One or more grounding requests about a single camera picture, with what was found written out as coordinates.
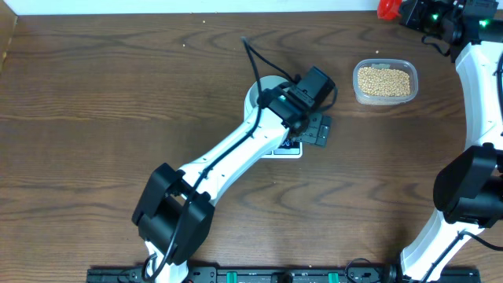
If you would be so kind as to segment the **red plastic measuring scoop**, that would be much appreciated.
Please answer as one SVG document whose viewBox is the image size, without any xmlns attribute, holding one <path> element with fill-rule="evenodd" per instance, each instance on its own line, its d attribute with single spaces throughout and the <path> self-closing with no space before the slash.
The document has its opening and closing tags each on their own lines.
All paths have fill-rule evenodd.
<svg viewBox="0 0 503 283">
<path fill-rule="evenodd" d="M 377 16 L 381 20 L 393 20 L 400 16 L 399 8 L 402 0 L 380 0 L 377 6 Z"/>
</svg>

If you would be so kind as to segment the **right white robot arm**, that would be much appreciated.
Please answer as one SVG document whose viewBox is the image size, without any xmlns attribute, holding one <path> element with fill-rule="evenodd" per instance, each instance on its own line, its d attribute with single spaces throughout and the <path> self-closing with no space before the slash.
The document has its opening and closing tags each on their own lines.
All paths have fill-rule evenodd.
<svg viewBox="0 0 503 283">
<path fill-rule="evenodd" d="M 447 263 L 502 219 L 502 22 L 497 1 L 404 1 L 402 26 L 423 33 L 422 43 L 448 44 L 443 56 L 460 77 L 466 118 L 464 152 L 434 182 L 435 210 L 394 267 L 394 282 L 436 282 Z"/>
</svg>

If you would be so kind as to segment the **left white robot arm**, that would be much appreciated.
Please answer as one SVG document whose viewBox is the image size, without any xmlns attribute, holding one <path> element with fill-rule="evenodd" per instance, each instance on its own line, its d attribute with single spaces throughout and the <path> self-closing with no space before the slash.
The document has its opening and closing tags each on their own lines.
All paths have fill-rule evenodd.
<svg viewBox="0 0 503 283">
<path fill-rule="evenodd" d="M 244 99 L 242 124 L 198 159 L 175 170 L 161 164 L 149 176 L 132 222 L 149 256 L 145 282 L 182 282 L 188 259 L 204 243 L 215 206 L 253 164 L 287 139 L 324 147 L 331 119 L 322 103 L 336 96 L 336 84 L 319 68 L 289 81 L 258 79 Z"/>
</svg>

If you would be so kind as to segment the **white digital kitchen scale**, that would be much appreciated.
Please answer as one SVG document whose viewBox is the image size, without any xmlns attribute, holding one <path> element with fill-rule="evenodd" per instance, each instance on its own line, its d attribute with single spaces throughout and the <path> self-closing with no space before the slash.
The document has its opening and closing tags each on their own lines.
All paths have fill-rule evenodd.
<svg viewBox="0 0 503 283">
<path fill-rule="evenodd" d="M 244 106 L 244 119 L 252 113 L 253 108 L 246 108 Z M 303 155 L 303 143 L 292 141 L 287 138 L 283 141 L 281 146 L 273 151 L 269 151 L 264 156 L 263 159 L 299 159 Z"/>
</svg>

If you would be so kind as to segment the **grey round bowl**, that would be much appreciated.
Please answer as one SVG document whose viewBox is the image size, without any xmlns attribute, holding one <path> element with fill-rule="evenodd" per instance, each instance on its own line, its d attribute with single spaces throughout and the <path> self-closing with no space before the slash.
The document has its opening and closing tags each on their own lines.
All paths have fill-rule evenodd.
<svg viewBox="0 0 503 283">
<path fill-rule="evenodd" d="M 288 80 L 279 75 L 268 75 L 260 79 L 260 84 L 263 90 L 273 89 L 274 87 L 279 86 L 282 83 L 288 83 Z M 254 108 L 258 104 L 258 88 L 258 83 L 255 82 L 248 90 L 246 98 L 244 99 L 244 106 L 246 108 Z"/>
</svg>

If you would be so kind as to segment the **clear plastic container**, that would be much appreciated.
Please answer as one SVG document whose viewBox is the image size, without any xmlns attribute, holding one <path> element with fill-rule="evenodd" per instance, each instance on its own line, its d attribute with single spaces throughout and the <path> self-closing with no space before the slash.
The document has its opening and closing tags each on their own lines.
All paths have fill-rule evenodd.
<svg viewBox="0 0 503 283">
<path fill-rule="evenodd" d="M 400 105 L 418 93 L 417 70 L 404 60 L 365 59 L 354 67 L 353 89 L 363 105 Z"/>
</svg>

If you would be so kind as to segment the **yellow soybeans in container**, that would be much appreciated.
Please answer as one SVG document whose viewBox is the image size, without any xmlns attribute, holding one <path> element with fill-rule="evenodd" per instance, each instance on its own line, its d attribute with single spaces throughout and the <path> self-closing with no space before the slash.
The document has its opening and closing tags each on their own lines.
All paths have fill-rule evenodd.
<svg viewBox="0 0 503 283">
<path fill-rule="evenodd" d="M 370 96 L 411 95 L 410 76 L 401 70 L 363 67 L 358 69 L 357 78 L 360 90 Z"/>
</svg>

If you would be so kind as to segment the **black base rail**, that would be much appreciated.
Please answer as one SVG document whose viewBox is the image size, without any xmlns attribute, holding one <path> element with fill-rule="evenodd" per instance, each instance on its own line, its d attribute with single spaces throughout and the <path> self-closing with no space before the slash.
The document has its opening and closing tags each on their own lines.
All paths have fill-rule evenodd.
<svg viewBox="0 0 503 283">
<path fill-rule="evenodd" d="M 391 282 L 387 270 L 370 266 L 351 266 L 347 269 L 275 270 L 224 269 L 215 266 L 192 266 L 183 283 L 346 283 Z M 141 283 L 141 268 L 89 269 L 86 283 Z"/>
</svg>

